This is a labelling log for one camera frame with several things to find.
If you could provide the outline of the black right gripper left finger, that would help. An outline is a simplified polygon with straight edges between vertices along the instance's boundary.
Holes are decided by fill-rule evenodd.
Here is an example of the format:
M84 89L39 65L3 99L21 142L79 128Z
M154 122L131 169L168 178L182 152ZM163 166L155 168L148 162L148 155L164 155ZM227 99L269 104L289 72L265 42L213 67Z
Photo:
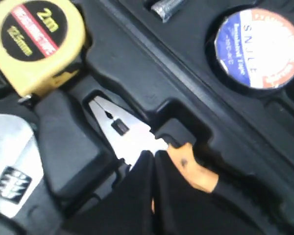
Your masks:
M143 151L133 169L98 205L71 219L74 235L152 234L154 156Z

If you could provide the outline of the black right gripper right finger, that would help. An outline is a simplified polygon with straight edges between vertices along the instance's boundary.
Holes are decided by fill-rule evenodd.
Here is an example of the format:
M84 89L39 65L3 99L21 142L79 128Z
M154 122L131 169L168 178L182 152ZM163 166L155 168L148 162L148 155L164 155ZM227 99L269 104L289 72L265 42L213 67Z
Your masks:
M237 209L192 188L165 151L155 156L156 215L163 235L258 235L260 233Z

